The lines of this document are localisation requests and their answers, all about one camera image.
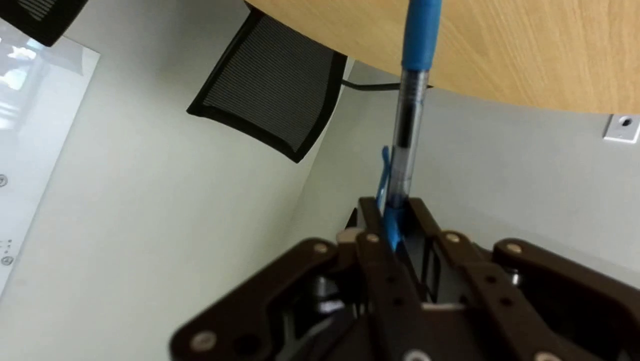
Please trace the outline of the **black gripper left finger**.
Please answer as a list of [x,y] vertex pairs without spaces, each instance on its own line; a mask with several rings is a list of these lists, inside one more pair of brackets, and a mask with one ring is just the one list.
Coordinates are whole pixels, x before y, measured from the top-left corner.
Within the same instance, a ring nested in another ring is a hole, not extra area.
[[367,266],[393,268],[396,264],[396,254],[390,250],[382,215],[372,196],[364,196],[358,200],[358,225],[363,227],[363,234],[357,240],[360,263]]

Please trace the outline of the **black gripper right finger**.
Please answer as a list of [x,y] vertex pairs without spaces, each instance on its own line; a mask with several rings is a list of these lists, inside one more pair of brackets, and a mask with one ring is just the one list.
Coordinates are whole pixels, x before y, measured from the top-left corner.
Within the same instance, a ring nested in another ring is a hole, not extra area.
[[404,231],[408,256],[416,268],[422,268],[441,238],[441,227],[422,199],[408,200]]

